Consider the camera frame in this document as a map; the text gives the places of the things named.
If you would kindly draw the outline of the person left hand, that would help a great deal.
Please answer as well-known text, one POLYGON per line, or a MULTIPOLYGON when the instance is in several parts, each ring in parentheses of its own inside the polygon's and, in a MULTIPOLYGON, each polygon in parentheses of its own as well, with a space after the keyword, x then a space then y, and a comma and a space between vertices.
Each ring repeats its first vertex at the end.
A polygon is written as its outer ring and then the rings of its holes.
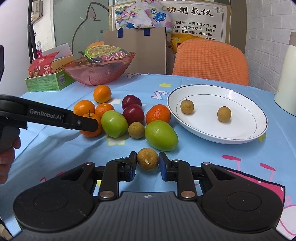
POLYGON ((21 140, 18 137, 9 150, 0 154, 0 184, 6 183, 11 165, 15 160, 15 149, 21 147, 21 140))

